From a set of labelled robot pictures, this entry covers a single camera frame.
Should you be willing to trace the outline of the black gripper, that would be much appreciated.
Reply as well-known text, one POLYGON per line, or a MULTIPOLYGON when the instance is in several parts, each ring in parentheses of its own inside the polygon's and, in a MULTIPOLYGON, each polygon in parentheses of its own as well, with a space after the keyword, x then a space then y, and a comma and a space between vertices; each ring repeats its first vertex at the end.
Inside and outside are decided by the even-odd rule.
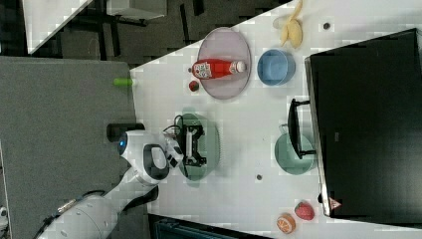
POLYGON ((201 167, 207 163, 205 156, 202 156, 199 151, 198 140, 204 135, 204 129, 201 125, 187 125, 183 126, 182 143, 185 147, 183 164, 201 167))

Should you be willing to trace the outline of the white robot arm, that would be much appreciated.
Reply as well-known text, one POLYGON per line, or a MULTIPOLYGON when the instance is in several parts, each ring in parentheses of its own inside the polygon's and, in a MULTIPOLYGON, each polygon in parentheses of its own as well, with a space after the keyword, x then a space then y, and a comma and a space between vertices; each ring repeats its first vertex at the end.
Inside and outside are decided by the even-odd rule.
POLYGON ((119 155, 129 163, 120 183, 104 195, 90 193, 57 209, 34 239, 106 239, 118 216, 133 200, 157 188, 172 168, 187 178, 190 166, 200 167, 207 159, 197 151, 204 134, 201 125, 182 124, 176 133, 128 130, 118 140, 119 155))

